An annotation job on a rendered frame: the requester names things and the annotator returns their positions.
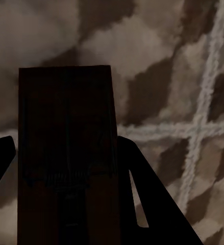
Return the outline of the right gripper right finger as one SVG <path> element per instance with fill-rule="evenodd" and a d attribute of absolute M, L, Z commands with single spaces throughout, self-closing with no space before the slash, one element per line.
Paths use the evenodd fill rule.
<path fill-rule="evenodd" d="M 121 245 L 203 245 L 137 145 L 117 139 Z M 149 228 L 137 225 L 129 170 Z"/>

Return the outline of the mousetrap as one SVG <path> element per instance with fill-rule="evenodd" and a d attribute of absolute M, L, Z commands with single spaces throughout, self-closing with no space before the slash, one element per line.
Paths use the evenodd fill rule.
<path fill-rule="evenodd" d="M 17 245 L 121 245 L 110 65 L 19 68 Z"/>

